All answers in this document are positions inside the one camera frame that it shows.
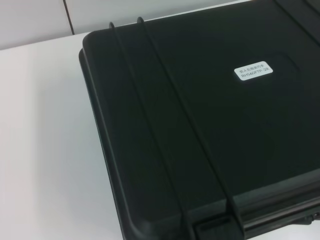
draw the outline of white label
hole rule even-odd
[[[236,68],[234,72],[242,81],[245,81],[266,74],[271,74],[274,71],[265,61],[261,61],[248,66]]]

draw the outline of white tile wall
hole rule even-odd
[[[0,0],[0,50],[69,35],[63,0]]]
[[[159,18],[235,0],[66,0],[76,34]]]

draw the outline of white table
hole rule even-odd
[[[78,60],[85,35],[0,51],[1,240],[122,240]],[[320,221],[255,240],[319,236]]]

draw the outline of plastic case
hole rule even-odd
[[[249,239],[319,217],[319,26],[313,0],[255,0],[84,38],[124,239]]]

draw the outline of white surface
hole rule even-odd
[[[78,60],[85,34],[0,51],[0,239],[121,240]],[[320,221],[254,240],[318,239]]]
[[[237,74],[240,80],[246,81],[263,75],[271,74],[274,71],[265,61],[260,61],[254,64],[236,68],[234,72]]]
[[[235,0],[67,0],[76,34],[136,23],[200,8],[234,2]]]
[[[1,0],[0,50],[70,36],[63,0]]]

